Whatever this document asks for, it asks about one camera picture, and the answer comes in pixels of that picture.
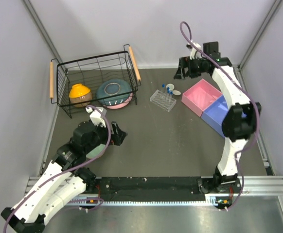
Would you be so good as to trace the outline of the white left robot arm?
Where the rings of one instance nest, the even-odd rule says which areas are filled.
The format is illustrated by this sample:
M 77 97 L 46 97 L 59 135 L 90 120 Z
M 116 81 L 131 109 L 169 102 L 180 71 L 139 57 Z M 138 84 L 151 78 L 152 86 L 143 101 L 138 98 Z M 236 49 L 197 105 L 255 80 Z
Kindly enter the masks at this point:
M 86 165 L 87 155 L 99 158 L 109 145 L 120 146 L 127 133 L 116 122 L 95 125 L 79 123 L 69 142 L 62 145 L 30 192 L 1 216 L 3 231 L 10 226 L 17 233 L 41 233 L 50 220 L 74 197 L 96 188 L 96 176 Z

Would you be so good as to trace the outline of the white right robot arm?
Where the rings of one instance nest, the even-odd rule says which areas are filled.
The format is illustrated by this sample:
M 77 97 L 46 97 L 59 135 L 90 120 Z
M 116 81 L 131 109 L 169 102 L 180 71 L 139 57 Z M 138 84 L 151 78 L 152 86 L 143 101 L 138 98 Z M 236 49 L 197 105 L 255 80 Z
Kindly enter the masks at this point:
M 239 159 L 246 144 L 259 128 L 261 105 L 254 102 L 237 81 L 229 58 L 221 57 L 218 42 L 209 42 L 200 46 L 192 41 L 187 48 L 191 54 L 179 59 L 175 79 L 197 78 L 208 73 L 218 85 L 228 112 L 223 119 L 222 131 L 225 144 L 220 162 L 216 166 L 211 182 L 203 182 L 208 191 L 226 191 L 238 179 Z

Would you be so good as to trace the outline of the small white cup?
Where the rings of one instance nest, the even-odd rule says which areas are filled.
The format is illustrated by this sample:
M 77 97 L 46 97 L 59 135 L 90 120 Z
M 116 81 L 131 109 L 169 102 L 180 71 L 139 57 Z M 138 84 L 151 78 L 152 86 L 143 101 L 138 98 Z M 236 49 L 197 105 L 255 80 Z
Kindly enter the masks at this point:
M 173 91 L 174 90 L 174 85 L 173 84 L 171 84 L 171 83 L 169 83 L 169 84 L 167 84 L 166 85 L 166 89 L 169 91 L 169 92 L 171 92 L 171 91 Z

